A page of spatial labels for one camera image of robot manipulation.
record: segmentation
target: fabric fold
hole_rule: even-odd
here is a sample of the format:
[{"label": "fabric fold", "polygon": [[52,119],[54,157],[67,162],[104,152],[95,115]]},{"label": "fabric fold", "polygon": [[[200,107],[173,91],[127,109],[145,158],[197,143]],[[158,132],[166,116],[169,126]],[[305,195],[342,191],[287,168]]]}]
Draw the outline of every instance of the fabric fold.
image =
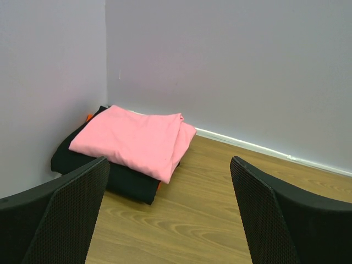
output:
[{"label": "fabric fold", "polygon": [[[92,120],[105,110],[106,107],[101,106]],[[86,127],[88,123],[83,124],[72,132],[59,145],[51,159],[51,170],[53,172],[67,174],[95,159],[94,157],[89,157],[69,150],[71,141],[83,130],[84,127]],[[151,205],[156,196],[159,183],[159,180],[151,178],[143,173],[110,162],[110,174],[106,189],[112,193],[123,195],[130,199]]]},{"label": "fabric fold", "polygon": [[105,156],[169,183],[196,134],[181,114],[139,115],[111,106],[91,120],[69,149],[91,157]]}]

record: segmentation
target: black cloth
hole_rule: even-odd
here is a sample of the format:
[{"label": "black cloth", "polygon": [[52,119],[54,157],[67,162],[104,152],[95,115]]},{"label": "black cloth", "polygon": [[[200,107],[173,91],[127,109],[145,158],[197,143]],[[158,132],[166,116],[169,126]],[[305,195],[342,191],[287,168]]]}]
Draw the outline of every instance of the black cloth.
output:
[{"label": "black cloth", "polygon": [[[104,110],[106,110],[106,107],[101,106],[93,118]],[[51,159],[51,170],[53,172],[67,174],[95,159],[68,149],[71,141],[83,130],[88,122],[70,134],[57,148]],[[110,174],[106,189],[112,193],[151,205],[159,183],[159,180],[143,173],[110,162]]]}]

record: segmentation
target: white baseboard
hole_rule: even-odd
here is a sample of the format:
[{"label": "white baseboard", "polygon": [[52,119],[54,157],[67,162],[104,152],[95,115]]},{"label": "white baseboard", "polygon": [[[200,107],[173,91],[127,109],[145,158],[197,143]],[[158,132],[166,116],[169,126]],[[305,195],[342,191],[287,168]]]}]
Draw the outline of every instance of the white baseboard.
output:
[{"label": "white baseboard", "polygon": [[[138,112],[135,112],[135,111],[132,111],[132,110],[129,110],[129,111],[131,111],[133,113],[136,113],[136,114],[141,114],[141,113],[138,113]],[[308,167],[311,167],[311,168],[321,169],[323,171],[328,171],[328,172],[337,173],[337,174],[341,174],[341,175],[346,175],[346,176],[352,177],[352,172],[348,172],[348,171],[345,171],[345,170],[342,170],[342,169],[338,169],[338,168],[335,168],[335,167],[324,165],[322,163],[317,163],[317,162],[313,162],[313,161],[308,161],[306,159],[293,157],[291,155],[284,154],[284,153],[281,153],[281,152],[276,151],[276,150],[272,150],[272,149],[267,148],[267,147],[262,147],[262,146],[259,146],[259,145],[255,145],[255,144],[243,141],[243,140],[239,140],[239,139],[235,139],[233,137],[221,135],[221,134],[218,134],[218,133],[215,133],[215,132],[212,132],[212,131],[208,131],[208,130],[205,130],[205,129],[196,128],[196,130],[197,130],[197,135],[198,136],[202,136],[202,137],[205,137],[205,138],[208,138],[208,139],[217,140],[217,141],[224,142],[224,143],[227,143],[227,144],[230,144],[230,145],[233,145],[233,146],[241,147],[241,148],[246,149],[246,150],[251,150],[251,151],[258,152],[258,153],[262,153],[262,154],[265,154],[265,155],[268,155],[268,156],[277,157],[277,158],[280,158],[282,160],[288,160],[288,161],[291,161],[291,162],[294,162],[294,163],[298,163],[298,164],[302,164],[302,165],[305,165],[305,166],[308,166]]]}]

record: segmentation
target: folded pink fabric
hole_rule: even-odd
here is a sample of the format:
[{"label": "folded pink fabric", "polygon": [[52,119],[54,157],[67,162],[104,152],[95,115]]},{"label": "folded pink fabric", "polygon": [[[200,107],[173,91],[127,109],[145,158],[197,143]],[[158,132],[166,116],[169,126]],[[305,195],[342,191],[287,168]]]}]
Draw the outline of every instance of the folded pink fabric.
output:
[{"label": "folded pink fabric", "polygon": [[181,114],[139,115],[111,106],[87,124],[69,149],[91,157],[105,156],[169,183],[195,134]]}]

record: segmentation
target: wooden floor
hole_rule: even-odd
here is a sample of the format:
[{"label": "wooden floor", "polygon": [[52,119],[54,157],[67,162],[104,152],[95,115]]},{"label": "wooden floor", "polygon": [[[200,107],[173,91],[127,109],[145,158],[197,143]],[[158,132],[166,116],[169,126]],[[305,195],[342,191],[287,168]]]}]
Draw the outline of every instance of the wooden floor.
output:
[{"label": "wooden floor", "polygon": [[250,264],[229,171],[233,156],[303,189],[352,202],[352,178],[197,136],[152,206],[105,194],[86,263]]}]

